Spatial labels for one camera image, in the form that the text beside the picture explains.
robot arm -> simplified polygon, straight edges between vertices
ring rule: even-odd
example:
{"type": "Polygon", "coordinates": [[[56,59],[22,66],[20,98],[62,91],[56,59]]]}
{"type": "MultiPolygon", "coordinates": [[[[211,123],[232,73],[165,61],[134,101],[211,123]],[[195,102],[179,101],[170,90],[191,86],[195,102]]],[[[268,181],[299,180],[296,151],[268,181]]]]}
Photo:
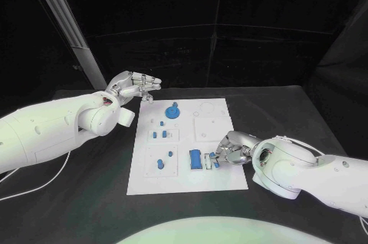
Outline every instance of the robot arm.
{"type": "Polygon", "coordinates": [[[117,123],[130,126],[134,112],[120,107],[133,98],[153,103],[150,90],[160,79],[124,71],[105,91],[53,100],[14,111],[0,119],[0,174],[46,162],[107,135],[117,123]]]}
{"type": "Polygon", "coordinates": [[[243,132],[231,131],[211,159],[237,165],[251,162],[254,182],[276,195],[296,199],[300,190],[305,190],[329,207],[368,217],[368,162],[322,153],[316,157],[292,140],[277,136],[261,141],[243,132]]]}

small blue piece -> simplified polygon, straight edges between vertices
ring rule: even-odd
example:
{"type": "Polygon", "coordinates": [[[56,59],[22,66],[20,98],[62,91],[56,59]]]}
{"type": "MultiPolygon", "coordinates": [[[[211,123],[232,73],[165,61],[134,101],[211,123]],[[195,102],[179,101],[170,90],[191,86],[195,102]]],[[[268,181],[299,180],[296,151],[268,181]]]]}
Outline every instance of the small blue piece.
{"type": "Polygon", "coordinates": [[[162,159],[159,159],[157,160],[157,168],[162,170],[163,169],[163,160],[162,159]]]}
{"type": "Polygon", "coordinates": [[[202,163],[201,163],[201,151],[198,149],[193,149],[189,151],[191,155],[191,169],[202,169],[202,163]]]}
{"type": "Polygon", "coordinates": [[[172,107],[169,107],[165,111],[165,115],[169,119],[175,119],[180,115],[180,110],[178,108],[178,103],[175,102],[172,107]]]}

